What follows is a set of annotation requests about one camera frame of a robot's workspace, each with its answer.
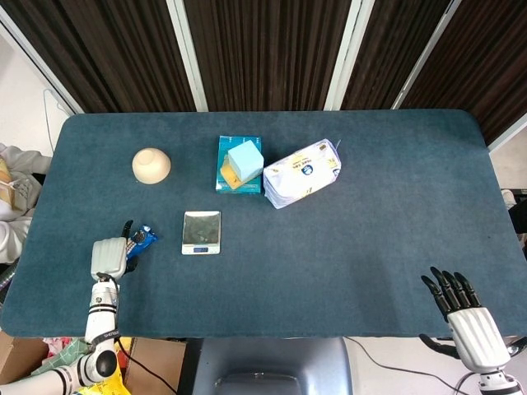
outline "white package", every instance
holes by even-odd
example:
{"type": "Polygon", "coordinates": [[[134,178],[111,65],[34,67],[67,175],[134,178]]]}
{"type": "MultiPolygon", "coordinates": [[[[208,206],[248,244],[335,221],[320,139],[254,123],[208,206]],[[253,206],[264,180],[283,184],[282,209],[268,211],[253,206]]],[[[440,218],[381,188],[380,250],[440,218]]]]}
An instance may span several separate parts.
{"type": "Polygon", "coordinates": [[[341,163],[327,139],[303,148],[263,170],[265,197],[276,207],[285,207],[333,183],[341,163]]]}

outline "white wall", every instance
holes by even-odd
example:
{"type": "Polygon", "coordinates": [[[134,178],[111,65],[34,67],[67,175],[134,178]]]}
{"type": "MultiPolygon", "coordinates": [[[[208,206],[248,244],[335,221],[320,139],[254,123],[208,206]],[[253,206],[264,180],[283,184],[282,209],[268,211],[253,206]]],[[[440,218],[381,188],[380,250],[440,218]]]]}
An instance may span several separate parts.
{"type": "MultiPolygon", "coordinates": [[[[25,59],[0,36],[0,142],[52,155],[44,112],[45,89],[25,59]]],[[[50,92],[45,97],[51,140],[55,145],[68,116],[57,108],[50,92]]]]}
{"type": "Polygon", "coordinates": [[[527,189],[527,128],[491,152],[491,161],[501,188],[527,189]]]}

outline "blue snack wrapper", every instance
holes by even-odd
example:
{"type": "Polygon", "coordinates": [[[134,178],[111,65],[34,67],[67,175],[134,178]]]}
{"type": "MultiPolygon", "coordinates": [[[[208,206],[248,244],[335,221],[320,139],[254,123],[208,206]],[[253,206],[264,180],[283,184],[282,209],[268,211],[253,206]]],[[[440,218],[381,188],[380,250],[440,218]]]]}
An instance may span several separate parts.
{"type": "Polygon", "coordinates": [[[126,260],[138,256],[142,253],[148,246],[152,243],[155,243],[159,237],[152,232],[152,228],[147,225],[142,225],[138,231],[136,231],[133,236],[128,241],[126,245],[126,260]]]}

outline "cardboard box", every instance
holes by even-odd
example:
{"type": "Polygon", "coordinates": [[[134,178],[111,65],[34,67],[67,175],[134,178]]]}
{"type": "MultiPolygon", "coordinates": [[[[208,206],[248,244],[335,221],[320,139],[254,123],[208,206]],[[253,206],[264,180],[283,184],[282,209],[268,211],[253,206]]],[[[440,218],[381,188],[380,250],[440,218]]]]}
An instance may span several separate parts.
{"type": "MultiPolygon", "coordinates": [[[[133,340],[130,355],[177,389],[180,381],[181,365],[183,364],[184,349],[184,343],[137,337],[133,340]]],[[[174,395],[163,382],[149,374],[132,360],[128,361],[128,367],[124,376],[124,387],[132,395],[143,395],[145,393],[174,395]]]]}
{"type": "Polygon", "coordinates": [[[48,345],[42,339],[11,337],[0,332],[0,384],[8,384],[28,376],[42,365],[48,345]]]}

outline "cable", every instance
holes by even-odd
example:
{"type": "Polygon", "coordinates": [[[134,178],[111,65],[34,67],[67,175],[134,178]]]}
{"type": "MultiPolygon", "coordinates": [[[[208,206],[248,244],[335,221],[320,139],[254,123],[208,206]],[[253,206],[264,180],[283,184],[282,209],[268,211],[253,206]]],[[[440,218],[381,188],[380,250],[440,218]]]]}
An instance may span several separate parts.
{"type": "Polygon", "coordinates": [[[44,114],[46,116],[46,127],[48,128],[48,139],[49,139],[49,145],[51,146],[51,152],[53,154],[55,153],[55,150],[53,148],[53,143],[51,142],[51,132],[49,131],[49,120],[48,120],[48,106],[46,105],[46,92],[49,91],[51,93],[51,96],[53,96],[53,91],[50,89],[44,89],[42,91],[42,98],[44,100],[44,114]]]}
{"type": "Polygon", "coordinates": [[[457,395],[461,389],[461,386],[464,384],[464,382],[467,381],[467,379],[470,376],[474,376],[474,375],[475,375],[474,372],[469,372],[465,376],[463,376],[461,379],[459,379],[458,383],[455,385],[454,395],[457,395]]]}
{"type": "Polygon", "coordinates": [[[448,384],[444,379],[442,379],[441,377],[439,376],[436,376],[435,374],[432,374],[432,373],[427,373],[427,372],[420,372],[418,370],[410,370],[410,369],[403,369],[403,368],[395,368],[393,366],[387,366],[387,365],[382,365],[380,364],[379,362],[377,362],[376,360],[373,359],[373,357],[370,355],[370,353],[366,350],[366,348],[360,343],[358,342],[357,340],[355,339],[351,339],[350,337],[348,336],[345,336],[348,340],[356,343],[363,351],[364,353],[367,355],[368,358],[370,358],[371,362],[373,362],[374,364],[376,364],[377,366],[381,367],[381,368],[384,368],[384,369],[389,369],[389,370],[397,370],[398,372],[405,372],[405,373],[413,373],[413,374],[420,374],[422,376],[429,376],[429,377],[433,377],[434,379],[437,379],[439,381],[441,381],[446,387],[450,388],[450,389],[453,389],[454,391],[458,391],[458,393],[461,393],[463,395],[468,395],[467,393],[464,393],[463,391],[461,390],[458,390],[456,389],[455,387],[451,386],[450,384],[448,384]]]}
{"type": "Polygon", "coordinates": [[[135,362],[136,364],[138,364],[139,366],[141,366],[143,369],[145,369],[146,372],[148,372],[149,374],[151,374],[152,376],[154,376],[156,379],[159,379],[160,381],[163,382],[163,384],[170,388],[170,390],[175,393],[175,395],[178,395],[178,392],[170,385],[166,382],[165,379],[163,379],[159,374],[155,374],[154,372],[152,372],[151,370],[149,370],[145,365],[143,365],[141,362],[139,362],[138,360],[132,358],[132,356],[126,352],[124,350],[124,347],[123,347],[123,344],[121,343],[121,339],[117,339],[117,342],[119,344],[119,348],[121,349],[121,351],[128,357],[129,360],[132,360],[133,362],[135,362]]]}
{"type": "MultiPolygon", "coordinates": [[[[55,96],[53,94],[53,90],[51,90],[49,88],[44,89],[42,91],[42,98],[44,100],[44,114],[46,116],[46,127],[48,128],[49,145],[51,146],[51,152],[55,153],[55,150],[54,150],[54,147],[53,147],[53,142],[51,141],[51,132],[49,131],[49,118],[48,118],[48,105],[46,104],[46,92],[49,92],[53,98],[55,98],[55,96]]],[[[61,108],[61,106],[59,105],[58,101],[57,101],[57,109],[62,111],[63,113],[65,113],[68,117],[70,116],[68,114],[68,112],[64,108],[61,108]]]]}
{"type": "MultiPolygon", "coordinates": [[[[111,276],[110,274],[107,274],[107,273],[102,273],[102,272],[97,272],[97,276],[100,278],[100,279],[106,279],[106,280],[111,280],[114,285],[115,285],[115,289],[117,291],[117,309],[116,309],[116,312],[115,312],[115,328],[117,329],[117,322],[118,322],[118,318],[119,318],[119,287],[117,286],[117,281],[114,279],[113,276],[111,276]]],[[[151,374],[152,376],[154,376],[156,379],[159,379],[160,381],[163,382],[164,385],[166,385],[168,388],[170,388],[170,390],[175,394],[175,395],[178,395],[177,391],[170,385],[166,382],[165,379],[163,379],[159,374],[155,374],[154,372],[152,372],[151,370],[149,370],[145,365],[143,365],[141,362],[139,362],[138,360],[136,360],[135,358],[133,358],[128,352],[126,352],[126,350],[124,349],[123,347],[123,343],[121,343],[121,339],[120,337],[117,337],[117,342],[119,344],[119,348],[121,349],[121,351],[128,357],[129,360],[132,360],[133,362],[135,362],[136,364],[138,364],[139,366],[141,366],[143,369],[145,369],[146,372],[148,372],[149,374],[151,374]]]]}

